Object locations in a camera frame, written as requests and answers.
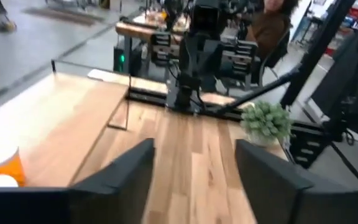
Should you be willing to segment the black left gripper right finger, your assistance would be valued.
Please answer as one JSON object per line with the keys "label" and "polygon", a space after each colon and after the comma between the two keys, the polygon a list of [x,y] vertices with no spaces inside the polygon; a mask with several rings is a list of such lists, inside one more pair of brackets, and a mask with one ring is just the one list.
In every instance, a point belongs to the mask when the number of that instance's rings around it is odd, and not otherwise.
{"label": "black left gripper right finger", "polygon": [[289,162],[243,139],[235,158],[257,224],[295,224],[302,191],[313,186]]}

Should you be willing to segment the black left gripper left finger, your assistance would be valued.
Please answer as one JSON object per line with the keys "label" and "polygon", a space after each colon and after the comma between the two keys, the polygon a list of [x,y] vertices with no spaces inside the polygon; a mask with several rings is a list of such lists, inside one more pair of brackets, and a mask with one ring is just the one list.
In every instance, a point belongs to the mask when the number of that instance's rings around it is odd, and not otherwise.
{"label": "black left gripper left finger", "polygon": [[70,224],[141,224],[154,168],[146,138],[70,189]]}

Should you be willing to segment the black vented box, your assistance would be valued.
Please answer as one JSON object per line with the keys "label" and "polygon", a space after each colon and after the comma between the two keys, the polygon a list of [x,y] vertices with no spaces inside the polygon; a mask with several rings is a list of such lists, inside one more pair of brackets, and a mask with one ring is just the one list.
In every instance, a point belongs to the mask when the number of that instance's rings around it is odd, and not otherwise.
{"label": "black vented box", "polygon": [[293,162],[309,169],[331,143],[330,135],[314,123],[295,121],[291,126],[288,151]]}

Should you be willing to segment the small potted green plant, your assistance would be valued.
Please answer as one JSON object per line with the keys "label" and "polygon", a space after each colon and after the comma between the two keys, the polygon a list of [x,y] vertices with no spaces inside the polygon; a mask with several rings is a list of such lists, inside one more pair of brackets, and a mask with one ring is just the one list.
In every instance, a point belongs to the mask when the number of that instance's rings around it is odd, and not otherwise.
{"label": "small potted green plant", "polygon": [[242,109],[240,126],[252,144],[268,147],[291,136],[292,121],[281,104],[257,101]]}

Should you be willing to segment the black computer tower green light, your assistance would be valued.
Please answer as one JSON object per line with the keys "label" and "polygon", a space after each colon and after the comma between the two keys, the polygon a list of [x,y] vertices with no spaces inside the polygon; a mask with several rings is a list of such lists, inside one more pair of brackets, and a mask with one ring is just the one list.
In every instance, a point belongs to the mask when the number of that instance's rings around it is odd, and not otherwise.
{"label": "black computer tower green light", "polygon": [[[124,55],[123,46],[114,47],[114,65],[113,70],[116,72],[124,73],[124,64],[127,58]],[[142,66],[142,44],[133,45],[131,49],[131,56],[129,57],[130,65],[129,72],[132,76],[138,76],[139,70]]]}

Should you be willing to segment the black office chair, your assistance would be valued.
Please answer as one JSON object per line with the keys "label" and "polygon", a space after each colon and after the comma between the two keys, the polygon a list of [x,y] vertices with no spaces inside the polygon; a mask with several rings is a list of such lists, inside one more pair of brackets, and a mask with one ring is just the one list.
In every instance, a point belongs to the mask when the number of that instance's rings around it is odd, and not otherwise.
{"label": "black office chair", "polygon": [[290,39],[290,28],[288,28],[285,31],[284,35],[281,37],[279,43],[276,45],[274,50],[268,56],[266,56],[266,58],[260,64],[259,82],[258,82],[259,87],[263,86],[262,77],[264,75],[265,68],[267,67],[267,68],[271,69],[271,71],[273,71],[273,73],[275,73],[273,68],[276,66],[278,61],[280,59],[282,59],[284,56],[286,56],[286,54],[288,53],[287,48],[288,48],[289,39]]}

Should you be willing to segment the wooden background table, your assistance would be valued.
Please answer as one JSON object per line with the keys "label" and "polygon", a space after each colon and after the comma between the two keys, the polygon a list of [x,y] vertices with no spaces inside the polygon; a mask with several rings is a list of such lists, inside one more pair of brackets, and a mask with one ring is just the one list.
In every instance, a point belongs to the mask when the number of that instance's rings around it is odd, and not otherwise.
{"label": "wooden background table", "polygon": [[150,41],[153,34],[171,35],[175,40],[180,40],[183,33],[190,28],[190,19],[185,16],[175,22],[172,30],[166,31],[166,24],[164,21],[158,21],[156,18],[150,20],[150,16],[142,13],[133,19],[123,17],[116,23],[115,30],[118,35],[123,37],[131,37],[146,42]]}

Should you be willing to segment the person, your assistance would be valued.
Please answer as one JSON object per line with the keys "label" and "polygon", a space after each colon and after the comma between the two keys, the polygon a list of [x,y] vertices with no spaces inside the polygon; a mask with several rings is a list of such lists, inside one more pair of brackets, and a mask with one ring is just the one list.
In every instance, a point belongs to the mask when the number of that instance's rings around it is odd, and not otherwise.
{"label": "person", "polygon": [[263,8],[252,16],[246,37],[257,43],[258,58],[265,59],[279,44],[298,3],[299,0],[263,0]]}

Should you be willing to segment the black diagonal frame brace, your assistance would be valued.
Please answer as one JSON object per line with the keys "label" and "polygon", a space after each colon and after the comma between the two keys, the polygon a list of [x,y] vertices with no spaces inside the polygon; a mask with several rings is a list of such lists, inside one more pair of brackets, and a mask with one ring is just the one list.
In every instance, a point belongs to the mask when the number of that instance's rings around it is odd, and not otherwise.
{"label": "black diagonal frame brace", "polygon": [[215,112],[217,114],[223,114],[226,113],[228,111],[231,111],[235,108],[237,108],[238,106],[240,106],[243,103],[246,103],[250,100],[253,100],[254,98],[259,97],[260,95],[263,95],[271,90],[274,90],[284,84],[287,84],[289,82],[291,82],[295,77],[297,77],[300,74],[299,69],[295,69],[294,71],[290,71],[286,74],[284,74],[282,77],[280,77],[279,79],[275,80],[272,83],[269,83],[268,85],[246,95],[243,96],[241,98],[238,98],[230,103],[227,103],[225,105],[223,105],[222,107],[218,108]]}

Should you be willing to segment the black table end rail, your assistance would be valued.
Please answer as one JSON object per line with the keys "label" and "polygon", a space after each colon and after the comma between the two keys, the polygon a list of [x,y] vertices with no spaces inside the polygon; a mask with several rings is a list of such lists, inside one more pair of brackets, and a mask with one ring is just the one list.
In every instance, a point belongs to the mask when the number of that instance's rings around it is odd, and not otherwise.
{"label": "black table end rail", "polygon": [[[159,107],[167,107],[166,106],[166,97],[167,97],[166,93],[160,93],[157,91],[146,90],[146,89],[141,89],[141,88],[136,88],[136,87],[130,87],[129,92],[126,96],[126,99],[132,100],[132,101],[138,101],[141,103],[147,103],[147,104],[159,106]],[[213,118],[217,118],[217,119],[225,119],[225,120],[230,120],[230,121],[235,121],[235,122],[239,122],[241,120],[241,110],[240,109],[235,109],[233,112],[217,114],[216,112],[212,111],[212,107],[217,106],[218,104],[207,103],[206,100],[204,101],[204,103],[207,106],[206,109],[202,109],[200,106],[195,106],[196,107],[195,110],[194,109],[187,110],[187,111],[186,110],[176,110],[176,109],[173,109],[173,110],[178,111],[179,113],[184,113],[184,114],[197,114],[197,115],[209,116],[209,117],[213,117]]]}

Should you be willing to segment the wood shelf black metal frame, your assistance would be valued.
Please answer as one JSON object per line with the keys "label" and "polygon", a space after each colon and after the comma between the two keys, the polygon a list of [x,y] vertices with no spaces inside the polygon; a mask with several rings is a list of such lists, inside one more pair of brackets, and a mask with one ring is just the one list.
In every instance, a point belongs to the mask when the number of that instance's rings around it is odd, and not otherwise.
{"label": "wood shelf black metal frame", "polygon": [[25,185],[70,185],[113,113],[126,84],[54,73],[0,106],[0,139],[15,142]]}

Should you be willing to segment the black frame post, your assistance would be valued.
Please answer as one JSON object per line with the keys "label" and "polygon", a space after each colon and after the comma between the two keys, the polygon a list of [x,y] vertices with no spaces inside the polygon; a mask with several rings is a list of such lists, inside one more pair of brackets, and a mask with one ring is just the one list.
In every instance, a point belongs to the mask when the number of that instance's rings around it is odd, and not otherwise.
{"label": "black frame post", "polygon": [[284,75],[290,82],[280,101],[284,109],[287,109],[296,100],[354,2],[355,0],[337,0],[335,2],[333,10],[325,19],[319,32],[315,35],[313,43],[303,55],[299,65]]}

